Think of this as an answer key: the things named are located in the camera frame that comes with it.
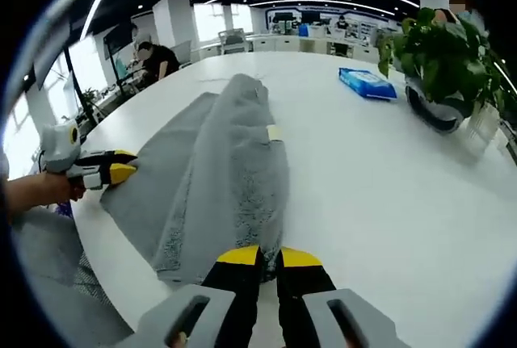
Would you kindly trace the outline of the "person's left hand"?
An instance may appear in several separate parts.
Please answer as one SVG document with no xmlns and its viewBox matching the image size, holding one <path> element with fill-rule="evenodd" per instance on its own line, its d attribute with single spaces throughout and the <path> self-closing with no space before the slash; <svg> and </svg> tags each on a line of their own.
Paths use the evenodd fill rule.
<svg viewBox="0 0 517 348">
<path fill-rule="evenodd" d="M 86 192 L 86 187 L 84 185 L 83 179 L 81 177 L 68 178 L 65 191 L 66 200 L 80 200 Z"/>
</svg>

